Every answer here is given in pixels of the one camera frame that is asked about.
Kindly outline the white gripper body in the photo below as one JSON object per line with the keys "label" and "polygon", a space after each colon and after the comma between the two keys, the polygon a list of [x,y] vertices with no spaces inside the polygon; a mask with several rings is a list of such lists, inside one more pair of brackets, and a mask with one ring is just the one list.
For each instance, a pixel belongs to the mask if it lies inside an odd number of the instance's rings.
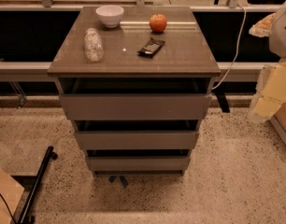
{"label": "white gripper body", "polygon": [[286,102],[286,61],[278,63],[270,71],[255,106],[259,116],[273,116]]}

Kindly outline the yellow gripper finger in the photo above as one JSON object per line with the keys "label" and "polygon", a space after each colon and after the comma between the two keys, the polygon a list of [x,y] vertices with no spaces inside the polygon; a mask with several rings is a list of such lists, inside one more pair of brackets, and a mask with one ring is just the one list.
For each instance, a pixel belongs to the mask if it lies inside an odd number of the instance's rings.
{"label": "yellow gripper finger", "polygon": [[276,14],[272,13],[253,24],[249,29],[249,34],[257,37],[269,37],[272,21]]}
{"label": "yellow gripper finger", "polygon": [[266,66],[260,72],[248,118],[254,123],[270,120],[286,103],[286,63]]}

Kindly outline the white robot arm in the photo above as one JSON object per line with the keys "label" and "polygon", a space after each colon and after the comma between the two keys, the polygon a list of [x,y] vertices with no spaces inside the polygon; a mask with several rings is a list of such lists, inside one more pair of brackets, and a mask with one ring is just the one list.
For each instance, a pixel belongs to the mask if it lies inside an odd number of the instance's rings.
{"label": "white robot arm", "polygon": [[286,103],[286,1],[276,13],[253,25],[251,35],[269,38],[269,49],[280,57],[275,66],[265,67],[257,81],[248,118],[254,123],[271,119]]}

